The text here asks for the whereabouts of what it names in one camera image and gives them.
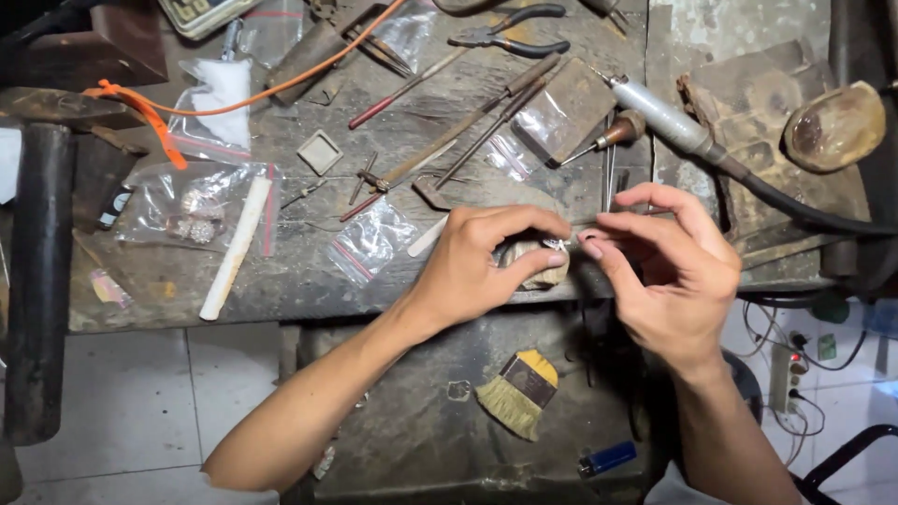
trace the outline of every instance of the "hammer head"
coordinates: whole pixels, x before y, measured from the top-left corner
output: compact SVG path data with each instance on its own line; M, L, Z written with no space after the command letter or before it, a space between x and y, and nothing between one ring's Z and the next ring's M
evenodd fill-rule
M417 181L414 181L411 184L411 187L415 188L415 191L421 195L421 198L423 198L430 207L433 207L436 210L452 210L452 206L449 205L449 202L440 195L439 191L437 191L433 184L427 179L427 177L421 177Z

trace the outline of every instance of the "pliers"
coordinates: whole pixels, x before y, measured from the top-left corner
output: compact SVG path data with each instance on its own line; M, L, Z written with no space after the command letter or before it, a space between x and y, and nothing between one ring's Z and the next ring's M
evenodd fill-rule
M556 4L535 4L529 5L522 9L518 9L509 14L504 20L495 26L479 26L477 28L468 28L458 35L449 38L449 44L452 46L462 46L465 48L486 48L488 46L498 46L511 54L522 56L524 58L545 58L551 53L563 53L570 49L570 42L556 42L548 46L533 46L524 44L517 40L510 40L507 37L499 35L503 30L507 30L515 26L521 21L536 17L564 17L567 13L564 5Z

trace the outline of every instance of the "screwdriver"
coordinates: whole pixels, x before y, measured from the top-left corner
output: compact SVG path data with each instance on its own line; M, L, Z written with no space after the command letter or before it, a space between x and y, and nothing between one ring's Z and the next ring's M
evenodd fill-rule
M629 26L629 21L627 21L627 16L623 15L620 9L617 8L617 5L621 2L621 0L583 0L583 3L588 5L594 11L598 11L601 15L607 16L608 19L612 20L615 26L621 29L624 33L627 31L624 30L621 24L625 24Z
M450 63L452 63L456 59L458 59L459 56L463 55L464 53L466 53L468 51L469 51L468 48L457 48L453 52L449 53L449 55L446 56L445 58L443 58L443 59L437 61L435 64L429 66L427 68L427 70L425 70L424 72L421 73L421 75L418 75L414 79L408 81L400 89L396 90L391 95L389 95L385 98L382 98L378 103L375 103L371 107L368 107L367 111L362 112L358 116L355 116L355 118L353 118L349 122L349 129L356 129L356 128L360 127L362 125L362 123L364 123L365 121L374 117L374 115L377 114L378 112L386 109L387 105L390 105L391 103L395 102L396 99L401 97L403 94L407 93L411 88L417 86L418 84L423 83L424 81L426 81L427 79L432 77L434 74L436 74L440 70L443 70L444 68L446 68L447 65L449 65Z
M602 135L600 135L590 147L569 157L561 163L561 166L569 164L587 153L601 151L608 146L614 146L620 142L634 142L641 139L643 135L646 135L645 116L637 111L621 112L614 118L612 125L602 132Z

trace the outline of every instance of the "red-handled tool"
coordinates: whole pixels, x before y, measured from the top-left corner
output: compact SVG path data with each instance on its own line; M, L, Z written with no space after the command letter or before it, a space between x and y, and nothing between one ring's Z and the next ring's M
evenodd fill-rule
M362 112L361 114L359 114L358 116L353 118L349 122L349 129L358 128L359 126L362 125L362 123L371 119L378 112L386 109L387 106L390 105L391 103L393 103L397 98L401 97L405 93L408 93L411 88L417 86L418 84L423 83L424 81L426 81L427 79L432 77L434 74L436 74L440 70L443 70L444 68L446 68L446 66L448 66L450 63L454 62L456 59L458 59L459 56L463 55L466 52L468 52L468 48L458 48L458 49L454 50L453 52L449 53L448 56L437 61L435 64L431 65L430 67L428 67L427 70L425 70L424 72L421 73L421 75L418 75L414 79L408 81L400 89L396 90L391 95L384 97L378 103L375 103L371 107L368 107L367 111Z

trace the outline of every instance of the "orange zip tie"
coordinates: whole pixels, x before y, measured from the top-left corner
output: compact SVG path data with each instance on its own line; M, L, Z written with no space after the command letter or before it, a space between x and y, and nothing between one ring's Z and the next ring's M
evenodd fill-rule
M211 111L181 111L178 109L173 109L171 107L165 107L164 105L160 105L156 102L153 102L149 98L146 98L144 95L134 91L129 90L128 88L123 88L118 84L112 84L107 79L102 79L99 84L99 88L90 88L84 91L84 94L93 97L101 97L101 96L112 96L117 95L122 99L125 103L134 107L141 114L144 115L147 122L153 127L153 130L156 132L156 136L159 137L160 142L162 142L163 149L165 150L165 154L168 155L169 159L172 160L172 163L179 169L183 170L187 168L187 161L184 159L184 156L181 155L180 151L177 147L172 143L171 139L168 136L168 127L163 122L162 118L159 116L159 113L154 109L159 111L166 111L172 114L180 114L181 116L215 116L216 114L224 114L225 112L235 111L240 109L241 107L246 107L251 103L257 102L263 98L267 98L275 93L280 93L287 88L291 88L302 81L308 79L309 77L321 72L325 68L330 67L334 63L337 63L341 58L345 57L349 51L355 49L356 46L362 43L362 41L374 31L374 28L377 27L384 19L387 18L390 14L393 13L396 9L399 8L405 0L393 0L393 3L390 4L386 8L386 10L381 13L381 15L377 16L374 21L368 25L362 34L359 35L355 40L349 43L343 50L334 56L326 59L324 62L316 65L305 72L302 72L300 75L297 75L293 79L289 81L279 84L273 88L269 88L262 93L251 96L250 98L237 102L234 105L228 105L227 107L222 107L221 109L213 109Z

